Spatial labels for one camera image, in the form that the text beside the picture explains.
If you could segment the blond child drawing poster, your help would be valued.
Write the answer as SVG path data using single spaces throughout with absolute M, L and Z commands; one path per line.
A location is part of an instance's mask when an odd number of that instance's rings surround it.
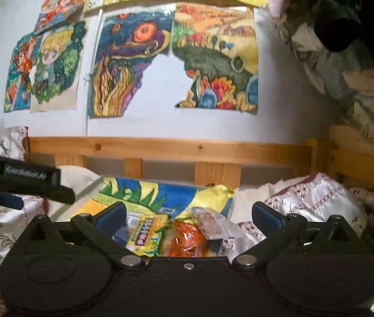
M 89 21 L 82 20 L 45 33 L 31 89 L 30 112 L 77 108 L 77 88 Z

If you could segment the purple wavy drawing poster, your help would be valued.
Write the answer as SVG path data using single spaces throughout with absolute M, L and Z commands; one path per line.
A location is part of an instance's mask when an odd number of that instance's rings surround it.
M 122 117 L 156 56 L 168 54 L 175 4 L 132 7 L 105 16 L 89 83 L 87 116 Z

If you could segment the wooden bed headboard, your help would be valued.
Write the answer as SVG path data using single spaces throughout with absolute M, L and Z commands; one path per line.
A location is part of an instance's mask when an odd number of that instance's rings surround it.
M 328 141 L 270 144 L 140 137 L 30 137 L 29 153 L 51 155 L 54 163 L 84 167 L 89 157 L 124 160 L 124 175 L 143 177 L 146 160 L 192 162 L 196 185 L 240 185 L 244 165 L 289 167 L 296 176 L 323 172 L 348 185 L 374 188 L 374 146 L 353 129 L 331 127 Z

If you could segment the clear pastry bar package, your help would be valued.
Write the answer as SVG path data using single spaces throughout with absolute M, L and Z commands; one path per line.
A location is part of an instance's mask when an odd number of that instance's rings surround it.
M 236 239 L 245 237 L 241 228 L 213 208 L 192 207 L 191 218 L 206 240 Z

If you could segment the floral curtain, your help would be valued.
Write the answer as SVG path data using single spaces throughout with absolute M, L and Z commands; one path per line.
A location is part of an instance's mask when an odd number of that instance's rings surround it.
M 312 85 L 374 142 L 374 0 L 269 0 L 269 10 Z

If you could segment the grey tray with colourful drawing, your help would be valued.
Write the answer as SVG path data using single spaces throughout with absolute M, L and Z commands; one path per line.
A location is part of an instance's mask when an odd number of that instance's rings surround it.
M 127 210 L 126 224 L 113 238 L 120 240 L 124 246 L 128 240 L 128 223 L 132 218 L 167 215 L 167 227 L 175 220 L 192 223 L 192 207 L 213 208 L 228 218 L 234 196 L 233 190 L 223 184 L 194 187 L 112 177 L 105 177 L 102 181 L 99 191 L 73 216 L 80 213 L 95 215 L 110 205 L 123 203 Z

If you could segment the orange red snack bag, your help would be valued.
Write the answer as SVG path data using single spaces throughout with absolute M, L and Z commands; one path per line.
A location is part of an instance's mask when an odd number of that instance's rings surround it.
M 196 225 L 181 220 L 175 220 L 173 225 L 176 234 L 171 240 L 168 257 L 203 258 L 207 256 L 208 241 Z

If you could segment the landscape flowers drawing poster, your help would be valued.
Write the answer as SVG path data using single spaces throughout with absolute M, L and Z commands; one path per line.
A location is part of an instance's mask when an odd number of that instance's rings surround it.
M 257 111 L 258 43 L 253 9 L 177 4 L 172 50 L 193 81 L 179 108 Z

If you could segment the girl drawing blue poster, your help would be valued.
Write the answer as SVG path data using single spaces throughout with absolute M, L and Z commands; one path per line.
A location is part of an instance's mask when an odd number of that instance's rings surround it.
M 24 35 L 14 47 L 4 96 L 4 113 L 30 108 L 30 74 L 37 63 L 41 41 L 41 34 L 30 33 Z

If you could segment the cream pillow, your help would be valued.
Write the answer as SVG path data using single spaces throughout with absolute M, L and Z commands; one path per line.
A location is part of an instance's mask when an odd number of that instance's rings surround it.
M 49 201 L 48 215 L 53 222 L 69 220 L 90 198 L 99 191 L 102 177 L 93 171 L 74 165 L 59 166 L 61 185 L 73 190 L 75 203 L 67 205 Z

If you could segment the yellow green cracker packet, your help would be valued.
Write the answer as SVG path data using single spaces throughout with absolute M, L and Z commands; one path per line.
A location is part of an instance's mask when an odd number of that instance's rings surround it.
M 132 218 L 128 223 L 128 240 L 125 248 L 140 257 L 159 256 L 167 224 L 167 215 L 141 215 Z

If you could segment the floral satin bedspread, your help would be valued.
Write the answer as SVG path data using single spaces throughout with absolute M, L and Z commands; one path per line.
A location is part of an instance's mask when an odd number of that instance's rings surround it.
M 0 155 L 27 161 L 28 127 L 17 126 L 0 130 Z M 0 264 L 24 228 L 35 215 L 49 212 L 49 201 L 23 196 L 22 210 L 0 207 Z M 374 209 L 374 193 L 362 188 L 347 189 L 323 173 L 307 177 L 280 180 L 275 185 L 267 183 L 257 189 L 235 190 L 233 214 L 230 217 L 245 232 L 245 240 L 223 241 L 223 255 L 230 260 L 262 240 L 264 236 L 251 223 L 250 209 L 255 201 L 262 201 L 277 212 L 286 215 L 298 213 L 311 222 L 326 221 L 330 215 L 343 215 L 358 235 L 367 224 L 368 213 Z M 5 313 L 0 297 L 0 316 Z

